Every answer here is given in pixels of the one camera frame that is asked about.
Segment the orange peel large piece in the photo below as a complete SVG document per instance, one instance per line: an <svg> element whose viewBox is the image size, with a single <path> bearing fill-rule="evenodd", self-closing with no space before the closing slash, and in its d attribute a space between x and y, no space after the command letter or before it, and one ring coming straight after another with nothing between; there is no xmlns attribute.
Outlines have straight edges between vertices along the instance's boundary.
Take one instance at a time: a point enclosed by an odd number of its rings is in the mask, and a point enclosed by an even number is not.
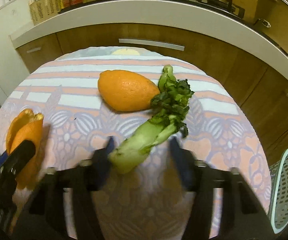
<svg viewBox="0 0 288 240"><path fill-rule="evenodd" d="M151 80L127 70L101 72L97 83L103 100L119 112L143 111L160 91Z"/></svg>

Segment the green bok choy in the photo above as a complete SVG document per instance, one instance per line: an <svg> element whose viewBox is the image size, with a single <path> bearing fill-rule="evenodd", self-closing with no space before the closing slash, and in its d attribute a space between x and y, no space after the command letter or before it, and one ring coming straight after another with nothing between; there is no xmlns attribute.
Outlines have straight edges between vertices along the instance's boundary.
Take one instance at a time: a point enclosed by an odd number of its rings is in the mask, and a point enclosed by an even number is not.
<svg viewBox="0 0 288 240"><path fill-rule="evenodd" d="M178 80L173 67L165 65L158 81L160 94L151 99L153 116L141 124L130 136L109 154L117 172L126 174L147 159L153 147L180 132L188 136L184 123L189 111L189 100L194 92L186 79Z"/></svg>

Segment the light blue perforated basket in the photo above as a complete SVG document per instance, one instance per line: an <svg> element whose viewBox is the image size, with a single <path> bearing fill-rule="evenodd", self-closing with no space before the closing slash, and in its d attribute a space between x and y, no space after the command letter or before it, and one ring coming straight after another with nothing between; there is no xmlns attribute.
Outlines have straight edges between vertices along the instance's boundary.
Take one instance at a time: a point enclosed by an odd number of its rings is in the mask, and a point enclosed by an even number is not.
<svg viewBox="0 0 288 240"><path fill-rule="evenodd" d="M288 225L288 149L269 170L272 186L269 220L274 233L279 234Z"/></svg>

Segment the wooden lower cabinets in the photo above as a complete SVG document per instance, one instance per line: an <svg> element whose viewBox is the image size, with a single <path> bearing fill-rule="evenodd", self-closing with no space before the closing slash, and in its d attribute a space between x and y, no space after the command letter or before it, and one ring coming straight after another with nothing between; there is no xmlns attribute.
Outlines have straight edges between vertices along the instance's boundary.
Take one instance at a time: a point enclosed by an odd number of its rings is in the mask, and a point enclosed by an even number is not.
<svg viewBox="0 0 288 240"><path fill-rule="evenodd" d="M30 72L79 49L149 40L147 49L189 62L218 80L242 109L269 164L288 148L288 80L250 53L216 38L152 24L88 25L49 34L17 48Z"/></svg>

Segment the woven utensil basket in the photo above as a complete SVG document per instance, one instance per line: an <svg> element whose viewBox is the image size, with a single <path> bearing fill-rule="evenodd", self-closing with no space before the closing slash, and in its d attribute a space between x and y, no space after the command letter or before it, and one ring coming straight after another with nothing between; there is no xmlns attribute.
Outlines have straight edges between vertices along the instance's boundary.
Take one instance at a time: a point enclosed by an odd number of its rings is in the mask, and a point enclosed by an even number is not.
<svg viewBox="0 0 288 240"><path fill-rule="evenodd" d="M59 0L34 0L29 4L34 25L44 22L60 12Z"/></svg>

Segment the brown rice cooker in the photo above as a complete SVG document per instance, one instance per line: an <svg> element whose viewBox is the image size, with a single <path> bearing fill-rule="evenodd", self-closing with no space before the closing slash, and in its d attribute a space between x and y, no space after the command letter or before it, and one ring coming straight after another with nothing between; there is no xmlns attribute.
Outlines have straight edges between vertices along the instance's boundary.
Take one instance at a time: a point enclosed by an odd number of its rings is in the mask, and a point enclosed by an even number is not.
<svg viewBox="0 0 288 240"><path fill-rule="evenodd" d="M288 54L288 2L258 0L253 27L271 38Z"/></svg>

